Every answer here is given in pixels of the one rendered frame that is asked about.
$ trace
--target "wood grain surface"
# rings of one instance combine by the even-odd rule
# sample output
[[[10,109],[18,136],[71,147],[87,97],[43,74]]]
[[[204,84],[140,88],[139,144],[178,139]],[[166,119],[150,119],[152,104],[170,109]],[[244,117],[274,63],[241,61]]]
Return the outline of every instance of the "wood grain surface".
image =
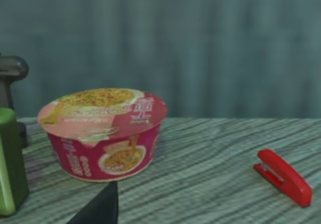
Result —
[[[0,223],[65,224],[105,184],[65,174],[35,121],[25,122],[31,194],[16,215]],[[298,207],[253,170],[263,148],[307,180],[311,206]],[[118,183],[119,223],[320,224],[320,166],[318,119],[166,119],[152,164]]]

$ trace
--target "black object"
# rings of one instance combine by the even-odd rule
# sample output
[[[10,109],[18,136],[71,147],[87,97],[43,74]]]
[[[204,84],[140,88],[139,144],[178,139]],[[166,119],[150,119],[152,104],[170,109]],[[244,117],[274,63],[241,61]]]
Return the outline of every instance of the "black object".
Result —
[[[67,224],[117,224],[118,188],[117,182],[110,182]]]
[[[10,85],[24,79],[29,72],[26,61],[18,56],[2,56],[0,53],[0,106],[14,110]],[[26,126],[19,123],[22,148],[27,146]]]

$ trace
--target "table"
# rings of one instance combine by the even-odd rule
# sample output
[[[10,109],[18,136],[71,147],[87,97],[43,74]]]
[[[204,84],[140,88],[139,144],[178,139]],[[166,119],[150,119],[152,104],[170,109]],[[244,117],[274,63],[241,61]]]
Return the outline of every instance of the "table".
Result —
[[[64,224],[103,187],[59,168],[45,134],[25,119],[31,144],[24,150],[31,194],[5,224]],[[300,208],[252,168],[270,148],[313,188]],[[119,224],[320,224],[321,120],[166,119],[152,164],[119,181]],[[67,186],[75,186],[63,193]]]

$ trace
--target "gray metal object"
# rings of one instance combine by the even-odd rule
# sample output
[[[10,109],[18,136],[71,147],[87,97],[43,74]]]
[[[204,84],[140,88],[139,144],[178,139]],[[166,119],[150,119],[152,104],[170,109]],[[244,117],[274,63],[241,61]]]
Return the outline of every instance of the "gray metal object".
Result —
[[[13,82],[24,79],[29,72],[27,62],[18,56],[2,56],[0,53],[0,106],[14,110],[10,86]],[[27,146],[26,126],[19,123],[22,147]]]

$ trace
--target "red stapler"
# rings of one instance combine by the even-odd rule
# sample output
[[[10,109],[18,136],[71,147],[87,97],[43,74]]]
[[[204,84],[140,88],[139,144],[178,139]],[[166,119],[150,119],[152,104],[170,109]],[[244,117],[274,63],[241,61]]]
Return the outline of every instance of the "red stapler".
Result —
[[[311,187],[288,163],[270,149],[260,150],[257,157],[263,163],[255,164],[253,168],[267,181],[299,206],[311,204]]]

